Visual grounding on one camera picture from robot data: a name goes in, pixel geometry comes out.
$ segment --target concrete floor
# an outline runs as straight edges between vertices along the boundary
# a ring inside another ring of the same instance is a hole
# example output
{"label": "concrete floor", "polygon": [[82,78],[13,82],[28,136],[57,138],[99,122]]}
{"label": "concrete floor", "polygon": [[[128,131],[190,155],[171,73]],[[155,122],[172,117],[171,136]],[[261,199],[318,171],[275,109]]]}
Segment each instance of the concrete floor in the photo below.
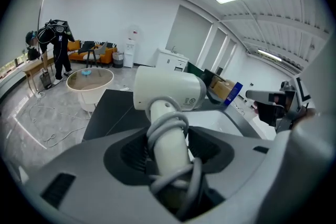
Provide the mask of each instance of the concrete floor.
{"label": "concrete floor", "polygon": [[[86,66],[76,62],[71,63],[71,67],[77,71]],[[109,69],[114,73],[111,89],[133,88],[136,68]],[[42,90],[43,85],[38,76],[34,80],[37,88]],[[77,95],[68,90],[65,80],[64,76],[60,84],[43,91],[45,96],[41,99],[35,97],[25,80],[0,104],[0,152],[3,160],[15,171],[21,166],[29,175],[82,141],[89,115],[80,107]],[[82,129],[60,141],[70,131],[79,128]],[[46,141],[52,134],[56,137]]]}

